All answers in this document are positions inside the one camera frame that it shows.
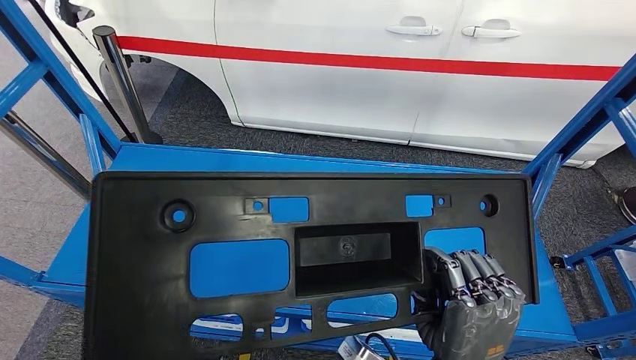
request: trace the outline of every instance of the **car body panel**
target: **car body panel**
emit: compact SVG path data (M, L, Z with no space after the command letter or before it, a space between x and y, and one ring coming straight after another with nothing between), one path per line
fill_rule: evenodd
M108 25L124 53L203 81L235 125L523 160L620 68L636 36L625 9L636 4L618 0L70 1L94 16L54 23L96 80L90 34ZM400 33L410 26L441 32ZM473 38L470 26L514 37ZM609 125L567 164L589 167L622 144Z
M401 20L450 29L455 1L217 0L219 45L318 54L435 58L449 33L387 31ZM221 60L247 126L407 144L434 73Z
M625 63L634 52L636 24L624 1L472 0L465 1L447 59L513 64L576 65ZM510 38L474 38L467 26L517 29ZM485 149L495 155L530 160L604 85L598 80L440 75L437 106L418 120L413 145ZM623 144L612 124L592 138L572 161L585 165Z

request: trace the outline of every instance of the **metal stand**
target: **metal stand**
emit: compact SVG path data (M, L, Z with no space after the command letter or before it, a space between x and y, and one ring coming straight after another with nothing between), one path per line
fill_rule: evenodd
M93 38L103 56L106 69L115 83L115 89L117 89L119 97L124 102L128 112L133 116L138 140L148 144L163 144L164 140L161 139L161 136L150 130L148 126L146 114L143 112L135 85L131 79L131 73L128 71L128 64L117 43L115 29L105 25L98 26L93 29Z
M0 120L0 131L20 145L42 166L84 200L91 198L91 183L68 163L48 142L31 129L13 110Z

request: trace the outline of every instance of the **cable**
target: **cable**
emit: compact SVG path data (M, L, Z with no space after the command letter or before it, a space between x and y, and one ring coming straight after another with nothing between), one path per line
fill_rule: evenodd
M117 122L117 125L119 125L122 131L124 131L124 134L128 138L128 141L130 141L131 143L138 143L137 139L134 138L133 134L128 130L128 127L126 127L126 124L124 124L124 122L122 121L122 118L120 118L117 112L115 111L115 108L113 108L113 105L110 103L110 101L108 101L108 99L106 98L106 95L104 95L104 93L99 88L98 84L95 83L95 81L91 77L91 74L86 70L86 68L84 67L84 64L82 64L82 62L77 57L77 55L75 55L75 52L71 49L71 47L68 46L68 43L62 37L62 34L60 34L56 26L53 25L53 22L51 21L51 19L49 19L47 14L44 13L44 10L40 6L40 4L38 4L37 0L28 0L28 2L31 3L31 6L35 9L35 12L37 13L37 15L39 15L42 21L44 21L44 23L46 24L46 27L49 28L51 33L53 33L53 35L55 36L55 39L57 39L57 41L61 44L64 50L68 53L70 58L75 63L75 66L77 66L77 68L82 73L82 75L84 75L84 77L88 80L88 83L91 85L93 90L95 90L101 102L108 109L108 112L115 119L115 122Z
M398 356L395 355L395 351L393 351L393 348L391 347L391 345L389 345L389 342L382 335L376 332L372 332L369 335L367 335L367 338L364 339L364 343L369 344L369 340L371 340L372 338L377 338L378 340L382 341L382 344L384 344L384 347L386 347L386 351L388 351L388 354L391 356L393 360L400 360L400 358L398 358Z

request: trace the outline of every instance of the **mechanical hand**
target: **mechanical hand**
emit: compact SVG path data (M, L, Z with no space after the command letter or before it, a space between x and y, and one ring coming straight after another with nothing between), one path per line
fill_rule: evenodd
M439 316L417 329L435 359L502 359L521 318L521 289L495 258L477 250L448 255L426 247L423 258L436 293L416 294L415 310L437 308Z

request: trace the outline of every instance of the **blue surface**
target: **blue surface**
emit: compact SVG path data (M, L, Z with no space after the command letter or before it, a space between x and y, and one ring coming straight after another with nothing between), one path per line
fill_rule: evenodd
M185 220L185 211L176 210L175 212L173 212L172 220L175 221L176 223L181 223L183 220Z
M197 298L282 290L290 250L279 238L198 244L190 252L190 292Z
M406 216L409 218L426 218L433 214L432 195L406 195Z
M485 254L484 230L480 227L428 230L423 245L440 248L446 253L477 249L480 254Z
M309 220L306 197L272 197L268 200L271 220L275 223L298 223Z
M260 171L260 172L372 172L372 173L480 173L476 169L457 169L439 166L381 163L374 161L344 160L297 155L262 154L247 151L208 150L173 146L124 144L119 156L113 161L111 170L136 171ZM477 248L483 242L482 233L474 228L455 230L472 233L465 239ZM438 232L433 236L444 247L448 236ZM82 213L71 230L58 256L53 260L46 280L63 284L83 285L86 277L86 253L88 238L88 210ZM527 305L517 334L529 338L575 341L565 307L548 263L540 239L536 239L538 257L538 279L541 304ZM390 301L350 301L339 304L337 312L330 313L334 320L382 317L395 305ZM303 317L306 309L288 308L290 316Z

